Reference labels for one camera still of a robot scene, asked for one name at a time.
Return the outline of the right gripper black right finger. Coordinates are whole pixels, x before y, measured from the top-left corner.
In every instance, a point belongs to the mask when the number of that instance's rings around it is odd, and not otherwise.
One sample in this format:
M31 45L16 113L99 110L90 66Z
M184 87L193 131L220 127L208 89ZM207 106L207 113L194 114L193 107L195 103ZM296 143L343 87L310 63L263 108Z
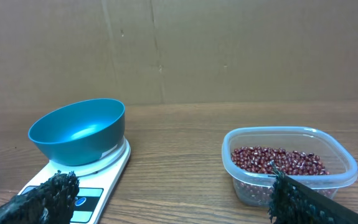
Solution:
M275 175L268 214L273 224L358 224L358 213L292 179L270 162Z

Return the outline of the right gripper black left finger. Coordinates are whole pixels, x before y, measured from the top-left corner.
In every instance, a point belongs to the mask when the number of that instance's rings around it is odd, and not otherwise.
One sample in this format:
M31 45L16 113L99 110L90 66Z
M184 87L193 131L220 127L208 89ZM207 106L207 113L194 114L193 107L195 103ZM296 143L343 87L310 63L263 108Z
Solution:
M70 223L79 183L73 171L58 171L46 182L1 205L0 224Z

